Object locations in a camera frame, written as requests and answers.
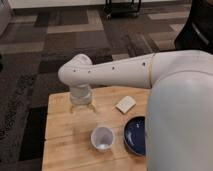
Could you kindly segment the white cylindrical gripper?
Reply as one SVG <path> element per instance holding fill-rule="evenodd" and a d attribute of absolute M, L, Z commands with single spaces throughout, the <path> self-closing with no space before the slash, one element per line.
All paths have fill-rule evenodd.
<path fill-rule="evenodd" d="M 76 105 L 87 105 L 89 109 L 96 113 L 96 107 L 89 104 L 92 101 L 92 91 L 88 84 L 76 87 L 70 87 L 70 100 L 74 105 L 71 105 L 70 112 L 73 113 L 77 110 Z"/>

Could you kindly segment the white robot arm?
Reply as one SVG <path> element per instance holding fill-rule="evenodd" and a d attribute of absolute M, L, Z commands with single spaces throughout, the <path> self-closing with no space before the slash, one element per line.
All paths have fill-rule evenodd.
<path fill-rule="evenodd" d="M 169 51 L 102 64 L 78 54 L 58 77 L 80 100 L 91 84 L 148 89 L 147 171 L 213 171 L 213 54 Z"/>

